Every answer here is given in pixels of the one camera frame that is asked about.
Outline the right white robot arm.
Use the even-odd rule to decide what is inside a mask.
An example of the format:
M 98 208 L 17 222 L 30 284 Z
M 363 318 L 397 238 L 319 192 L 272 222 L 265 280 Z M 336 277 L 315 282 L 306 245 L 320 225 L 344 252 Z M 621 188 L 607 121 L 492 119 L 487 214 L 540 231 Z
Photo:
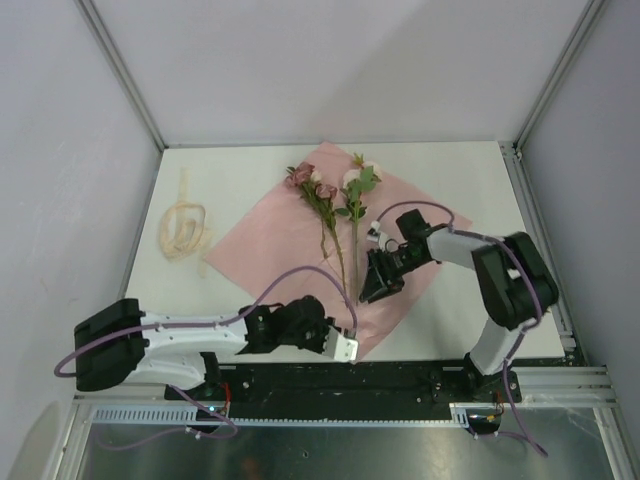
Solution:
M 451 223 L 432 226 L 417 209 L 396 220 L 403 238 L 391 248 L 380 221 L 367 237 L 367 270 L 362 303 L 400 293 L 405 275 L 430 263 L 450 263 L 475 272 L 488 319 L 478 342 L 456 371 L 432 377 L 432 397 L 444 401 L 489 401 L 508 389 L 509 367 L 525 335 L 559 299 L 559 290 L 531 237 L 516 232 L 502 238 L 462 231 Z

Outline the pink wrapping paper sheet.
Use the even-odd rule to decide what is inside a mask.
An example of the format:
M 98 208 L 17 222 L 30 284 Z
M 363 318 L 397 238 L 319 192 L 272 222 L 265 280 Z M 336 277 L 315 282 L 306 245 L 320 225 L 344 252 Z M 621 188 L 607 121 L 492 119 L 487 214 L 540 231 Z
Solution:
M 339 219 L 334 230 L 286 184 L 286 170 L 301 163 L 322 183 L 340 187 L 354 155 L 380 166 L 382 181 L 364 198 L 358 227 Z M 380 220 L 399 238 L 396 218 L 412 208 L 432 224 L 470 221 L 452 204 L 445 188 L 456 178 L 450 156 L 429 144 L 318 147 L 234 147 L 208 161 L 212 209 L 229 215 L 229 230 L 207 255 L 207 263 L 252 297 L 286 302 L 316 296 L 327 312 L 355 327 L 363 360 L 458 359 L 475 344 L 482 322 L 476 315 L 474 274 L 452 264 L 432 263 L 408 274 L 404 289 L 387 299 L 362 304 L 365 233 Z

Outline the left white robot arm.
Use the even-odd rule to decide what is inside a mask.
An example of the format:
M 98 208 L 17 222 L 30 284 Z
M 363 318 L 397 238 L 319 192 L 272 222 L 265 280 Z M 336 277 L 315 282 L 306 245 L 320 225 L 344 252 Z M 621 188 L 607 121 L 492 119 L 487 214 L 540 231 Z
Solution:
M 204 318 L 144 312 L 136 299 L 123 299 L 75 327 L 75 348 L 81 352 L 75 359 L 76 389 L 165 384 L 207 400 L 221 387 L 221 376 L 212 369 L 215 356 L 267 354 L 293 346 L 332 358 L 340 333 L 313 296 Z

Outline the dark pink rose stem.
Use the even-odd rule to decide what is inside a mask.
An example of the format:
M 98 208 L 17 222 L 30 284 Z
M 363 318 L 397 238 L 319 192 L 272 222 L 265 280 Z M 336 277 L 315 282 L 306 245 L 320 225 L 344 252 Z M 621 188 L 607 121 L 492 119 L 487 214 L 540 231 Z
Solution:
M 327 249 L 327 239 L 333 242 L 335 254 L 338 261 L 338 269 L 333 266 L 329 268 L 338 275 L 340 284 L 347 290 L 346 269 L 344 255 L 340 245 L 337 232 L 337 213 L 335 200 L 337 188 L 323 180 L 322 173 L 313 164 L 303 161 L 298 166 L 288 166 L 284 183 L 287 187 L 295 189 L 300 198 L 316 214 L 320 222 L 320 250 L 322 257 L 329 262 L 329 250 Z

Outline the light pink rose stem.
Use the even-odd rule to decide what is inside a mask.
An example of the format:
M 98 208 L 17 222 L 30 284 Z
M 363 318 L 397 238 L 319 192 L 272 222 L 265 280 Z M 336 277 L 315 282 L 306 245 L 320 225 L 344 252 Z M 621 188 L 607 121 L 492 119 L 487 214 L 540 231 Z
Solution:
M 380 167 L 372 161 L 367 161 L 363 154 L 352 155 L 351 167 L 343 175 L 340 193 L 344 205 L 336 210 L 336 213 L 346 219 L 351 225 L 351 257 L 352 273 L 350 293 L 352 299 L 358 302 L 360 287 L 360 223 L 365 218 L 367 206 L 365 197 L 373 192 L 382 181 Z

